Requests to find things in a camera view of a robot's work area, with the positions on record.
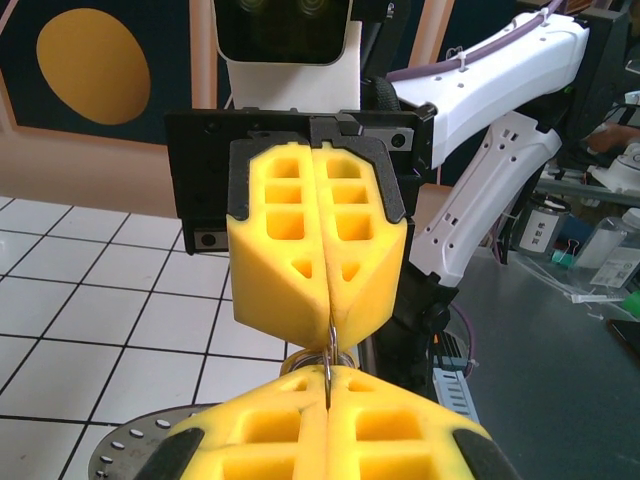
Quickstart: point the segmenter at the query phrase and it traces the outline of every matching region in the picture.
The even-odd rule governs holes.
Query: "floor tile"
[[[293,355],[296,352],[299,352],[300,350],[304,350],[304,348],[299,345],[296,345],[295,343],[287,343],[287,357],[290,357],[291,355]]]
[[[199,355],[128,348],[94,420],[125,423],[156,410],[191,404],[201,365]]]
[[[69,210],[66,205],[15,200],[0,212],[0,228],[25,233],[47,233]]]
[[[46,237],[20,262],[13,274],[79,282],[103,249],[101,243]]]
[[[11,270],[40,238],[38,235],[0,231],[0,274]]]
[[[208,357],[196,403],[226,402],[279,375],[280,363]]]
[[[173,252],[155,290],[220,298],[228,267],[227,258]]]
[[[223,301],[209,353],[282,360],[284,342],[233,319],[233,304]]]
[[[84,432],[82,440],[76,453],[73,454],[73,459],[64,474],[63,480],[86,480],[89,472],[89,460],[93,451],[98,444],[106,437],[113,428],[111,427],[99,427],[96,425],[90,425],[87,431]]]
[[[180,220],[174,218],[131,215],[124,223],[114,243],[142,247],[171,248],[180,230]]]
[[[107,242],[127,218],[126,213],[73,207],[51,235]]]
[[[224,286],[224,293],[222,294],[222,298],[226,298],[227,300],[233,300],[233,293],[231,291],[231,274],[229,274],[229,279],[227,280],[227,284]]]
[[[0,337],[0,388],[9,380],[34,343],[36,341],[29,338]]]
[[[173,250],[176,252],[186,252],[186,248],[184,246],[184,235],[180,232],[178,236],[178,240],[176,240],[176,244],[173,246]]]
[[[24,420],[0,420],[2,478],[58,478],[75,445],[81,425]],[[74,480],[85,480],[79,477]]]
[[[0,414],[86,420],[119,352],[41,341],[0,396]]]
[[[124,344],[147,295],[145,292],[81,285],[47,332],[47,337]]]
[[[218,302],[154,293],[129,344],[204,353]]]
[[[109,245],[85,283],[149,290],[167,255],[161,250]]]
[[[7,277],[0,282],[0,333],[40,336],[75,285]]]

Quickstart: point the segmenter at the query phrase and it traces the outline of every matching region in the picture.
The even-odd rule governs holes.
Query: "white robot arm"
[[[514,25],[532,15],[520,15]],[[537,121],[512,110],[574,80],[588,33],[570,17],[551,15],[514,43],[468,67],[394,82],[405,102],[415,106],[430,102],[438,109],[432,168],[491,124],[447,202],[413,242],[411,262],[426,274],[436,273],[441,285],[455,287],[460,282],[496,218],[560,148],[560,137],[553,130],[539,131]]]

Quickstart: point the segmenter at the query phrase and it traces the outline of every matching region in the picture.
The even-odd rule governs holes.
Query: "black rubber edge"
[[[278,145],[296,142],[309,145],[302,136],[292,132],[255,132],[251,140],[231,142],[229,155],[229,194],[227,213],[238,221],[249,218],[249,164],[260,154]]]
[[[134,480],[180,480],[203,438],[199,428],[165,438]]]
[[[522,480],[493,441],[466,429],[454,431],[453,438],[476,480]]]
[[[406,211],[398,180],[393,171],[391,157],[382,140],[360,135],[343,136],[341,124],[348,124],[349,115],[339,114],[338,122],[332,118],[311,119],[311,147],[322,148],[323,142],[330,142],[333,148],[342,148],[362,158],[373,166],[380,189],[384,213],[389,223],[398,224],[405,218]]]

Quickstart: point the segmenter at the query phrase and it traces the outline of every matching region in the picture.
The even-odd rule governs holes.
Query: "gray table surface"
[[[640,364],[604,321],[484,250],[456,301],[476,330],[480,422],[525,480],[640,479]]]

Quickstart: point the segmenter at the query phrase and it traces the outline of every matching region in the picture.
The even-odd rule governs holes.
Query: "yellow foam block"
[[[471,480],[452,432],[478,424],[348,367],[305,367],[176,425],[205,432],[181,480]]]
[[[249,217],[227,216],[237,321],[309,349],[346,350],[393,311],[406,220],[387,221],[373,167],[289,144],[250,162]]]

